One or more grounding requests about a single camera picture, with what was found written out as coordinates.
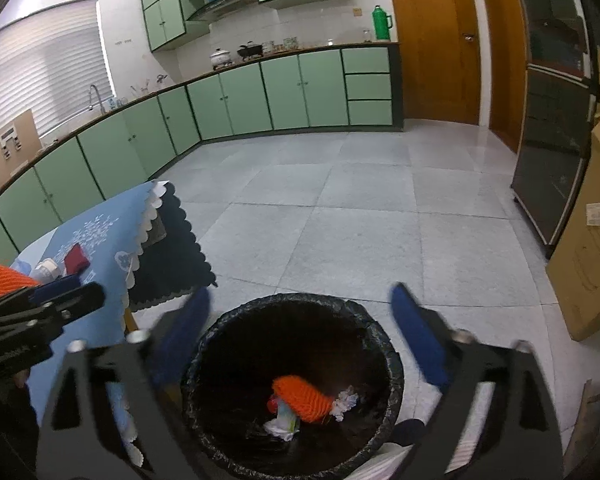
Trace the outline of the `black trash bin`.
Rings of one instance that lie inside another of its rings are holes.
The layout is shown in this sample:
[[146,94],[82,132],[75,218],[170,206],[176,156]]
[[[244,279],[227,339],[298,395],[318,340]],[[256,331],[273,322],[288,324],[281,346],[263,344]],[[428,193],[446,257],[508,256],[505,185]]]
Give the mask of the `black trash bin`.
[[189,434],[239,479],[343,479],[391,436],[404,371],[356,302],[251,300],[201,336],[182,379]]

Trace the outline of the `white plastic bottle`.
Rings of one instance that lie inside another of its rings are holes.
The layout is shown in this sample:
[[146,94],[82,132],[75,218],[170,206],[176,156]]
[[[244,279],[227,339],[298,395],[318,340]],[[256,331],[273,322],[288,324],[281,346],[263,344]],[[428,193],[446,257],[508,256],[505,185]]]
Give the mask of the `white plastic bottle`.
[[48,284],[62,277],[61,267],[52,258],[41,260],[29,274],[38,284]]

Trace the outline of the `green lower kitchen cabinets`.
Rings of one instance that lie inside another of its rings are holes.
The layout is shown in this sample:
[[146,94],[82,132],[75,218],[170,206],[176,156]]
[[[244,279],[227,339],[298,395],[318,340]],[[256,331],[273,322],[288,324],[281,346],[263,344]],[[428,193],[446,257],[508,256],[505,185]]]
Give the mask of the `green lower kitchen cabinets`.
[[151,93],[46,148],[0,188],[0,263],[203,143],[403,126],[394,42],[306,49]]

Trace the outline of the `white tissue in bin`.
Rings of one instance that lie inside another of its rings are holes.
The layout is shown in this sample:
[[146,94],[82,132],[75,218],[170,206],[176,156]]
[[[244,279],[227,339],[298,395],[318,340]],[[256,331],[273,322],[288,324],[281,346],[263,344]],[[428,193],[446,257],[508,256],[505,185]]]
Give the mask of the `white tissue in bin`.
[[355,388],[349,386],[334,397],[329,415],[336,419],[337,422],[343,422],[344,415],[350,412],[352,408],[355,408],[356,404],[358,404],[358,393],[355,391]]

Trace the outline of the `white tissue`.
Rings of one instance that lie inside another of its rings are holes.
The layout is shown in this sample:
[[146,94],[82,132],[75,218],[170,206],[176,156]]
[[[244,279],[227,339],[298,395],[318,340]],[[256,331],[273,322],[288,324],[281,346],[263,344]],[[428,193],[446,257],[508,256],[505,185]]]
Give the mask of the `white tissue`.
[[273,419],[264,424],[264,431],[271,437],[290,442],[298,432],[298,427],[297,414],[282,399],[278,398],[278,411]]
[[358,404],[358,393],[355,391],[355,388],[349,386],[334,397],[329,415],[336,419],[337,422],[343,422],[344,415],[350,412],[352,408],[355,408],[356,404]]

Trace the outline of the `blue patterned tablecloth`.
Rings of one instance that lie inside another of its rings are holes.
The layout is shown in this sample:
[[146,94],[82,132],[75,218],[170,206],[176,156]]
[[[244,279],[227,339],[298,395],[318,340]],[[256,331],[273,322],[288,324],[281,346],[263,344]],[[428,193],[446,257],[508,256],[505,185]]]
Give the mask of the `blue patterned tablecloth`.
[[24,274],[53,259],[63,269],[69,249],[80,245],[90,266],[81,274],[83,285],[97,283],[104,289],[104,305],[64,327],[50,348],[53,356],[31,368],[28,380],[31,405],[42,422],[50,392],[67,348],[75,339],[92,347],[107,347],[123,338],[123,312],[129,307],[133,272],[140,267],[142,243],[148,239],[151,221],[166,194],[166,182],[148,182],[120,193],[78,214],[31,243],[12,262]]

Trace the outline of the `white window blinds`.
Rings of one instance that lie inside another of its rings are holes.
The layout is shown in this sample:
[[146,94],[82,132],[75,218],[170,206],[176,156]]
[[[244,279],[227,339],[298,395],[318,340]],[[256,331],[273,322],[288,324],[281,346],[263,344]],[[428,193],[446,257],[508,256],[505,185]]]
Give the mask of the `white window blinds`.
[[0,128],[32,110],[39,133],[88,110],[88,87],[114,96],[98,0],[74,0],[0,29]]

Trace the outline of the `dark red small packet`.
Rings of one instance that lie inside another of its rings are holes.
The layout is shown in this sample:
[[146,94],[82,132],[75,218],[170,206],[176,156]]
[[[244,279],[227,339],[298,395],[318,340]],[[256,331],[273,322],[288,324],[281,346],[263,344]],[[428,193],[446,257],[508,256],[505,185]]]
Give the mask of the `dark red small packet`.
[[66,275],[81,275],[90,264],[90,260],[79,243],[74,244],[64,257]]

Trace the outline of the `brown cardboard box on counter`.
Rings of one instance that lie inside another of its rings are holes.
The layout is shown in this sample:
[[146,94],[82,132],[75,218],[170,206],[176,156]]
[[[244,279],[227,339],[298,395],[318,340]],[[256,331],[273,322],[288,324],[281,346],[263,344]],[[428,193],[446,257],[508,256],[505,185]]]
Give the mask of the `brown cardboard box on counter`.
[[32,110],[0,129],[0,188],[42,151]]

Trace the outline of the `brown wooden door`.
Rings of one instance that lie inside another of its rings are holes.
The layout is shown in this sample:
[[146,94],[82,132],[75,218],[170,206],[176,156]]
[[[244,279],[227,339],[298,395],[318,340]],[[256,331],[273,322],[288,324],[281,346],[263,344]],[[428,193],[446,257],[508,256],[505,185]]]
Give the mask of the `brown wooden door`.
[[392,0],[407,118],[475,125],[480,48],[475,0]]
[[519,0],[484,0],[491,48],[490,129],[518,152],[526,96],[526,30]]

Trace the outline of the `black glass cabinet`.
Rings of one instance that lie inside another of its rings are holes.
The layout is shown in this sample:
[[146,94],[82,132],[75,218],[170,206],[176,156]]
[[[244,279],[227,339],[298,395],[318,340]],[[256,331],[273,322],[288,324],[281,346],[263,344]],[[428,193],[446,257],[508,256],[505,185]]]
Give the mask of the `black glass cabinet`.
[[526,97],[512,190],[550,257],[588,164],[600,77],[582,0],[520,3],[527,38]]

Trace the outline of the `chrome sink faucet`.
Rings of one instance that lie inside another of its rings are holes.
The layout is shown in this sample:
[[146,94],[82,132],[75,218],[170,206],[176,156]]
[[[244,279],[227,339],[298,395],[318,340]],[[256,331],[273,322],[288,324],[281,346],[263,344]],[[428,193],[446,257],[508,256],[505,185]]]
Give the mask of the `chrome sink faucet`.
[[100,116],[106,114],[104,102],[102,102],[102,96],[100,95],[99,88],[96,84],[91,84],[88,87],[88,109],[98,110]]

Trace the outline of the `large cardboard box on floor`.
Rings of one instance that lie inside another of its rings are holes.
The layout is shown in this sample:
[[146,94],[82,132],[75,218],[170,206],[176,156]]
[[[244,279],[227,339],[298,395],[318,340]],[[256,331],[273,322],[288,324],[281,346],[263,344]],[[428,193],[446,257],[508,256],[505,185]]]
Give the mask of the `large cardboard box on floor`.
[[600,330],[600,122],[580,192],[546,273],[572,339]]

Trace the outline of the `black wok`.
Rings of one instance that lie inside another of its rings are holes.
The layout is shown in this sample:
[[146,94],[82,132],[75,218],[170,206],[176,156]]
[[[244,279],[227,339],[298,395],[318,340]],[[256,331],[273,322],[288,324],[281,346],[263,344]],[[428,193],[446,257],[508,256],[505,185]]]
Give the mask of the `black wok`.
[[255,44],[253,41],[248,41],[238,48],[237,54],[242,59],[242,62],[250,61],[254,58],[262,58],[263,46],[262,44]]

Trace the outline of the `red packet in bin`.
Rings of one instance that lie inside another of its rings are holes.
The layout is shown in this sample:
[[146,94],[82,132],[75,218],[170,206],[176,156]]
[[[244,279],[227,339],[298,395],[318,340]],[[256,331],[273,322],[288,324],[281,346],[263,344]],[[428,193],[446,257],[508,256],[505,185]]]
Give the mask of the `red packet in bin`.
[[270,398],[268,399],[268,402],[266,402],[266,407],[268,408],[268,411],[272,414],[276,414],[278,411],[278,397],[275,394],[272,394],[272,396],[270,396]]

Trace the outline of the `green thermos bottle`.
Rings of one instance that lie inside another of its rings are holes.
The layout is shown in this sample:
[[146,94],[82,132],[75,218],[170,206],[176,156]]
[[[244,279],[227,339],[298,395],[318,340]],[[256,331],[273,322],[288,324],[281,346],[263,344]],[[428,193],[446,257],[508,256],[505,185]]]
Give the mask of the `green thermos bottle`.
[[374,6],[372,22],[376,39],[378,41],[390,41],[391,29],[393,29],[393,19],[379,4]]

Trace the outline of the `white cooking pot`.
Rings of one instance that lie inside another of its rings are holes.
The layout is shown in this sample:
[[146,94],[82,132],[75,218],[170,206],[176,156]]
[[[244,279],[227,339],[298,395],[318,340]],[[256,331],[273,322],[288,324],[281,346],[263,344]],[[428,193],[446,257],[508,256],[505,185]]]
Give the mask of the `white cooking pot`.
[[220,68],[233,65],[233,59],[230,51],[221,48],[217,48],[210,54],[210,61],[212,70],[219,70]]

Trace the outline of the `orange foam fruit net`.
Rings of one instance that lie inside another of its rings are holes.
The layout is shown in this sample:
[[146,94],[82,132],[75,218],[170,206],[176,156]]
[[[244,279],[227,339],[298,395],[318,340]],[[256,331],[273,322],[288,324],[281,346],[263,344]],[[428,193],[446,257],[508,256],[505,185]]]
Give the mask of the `orange foam fruit net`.
[[324,420],[329,415],[334,400],[303,378],[294,375],[276,378],[272,391],[297,414],[302,422],[309,424]]

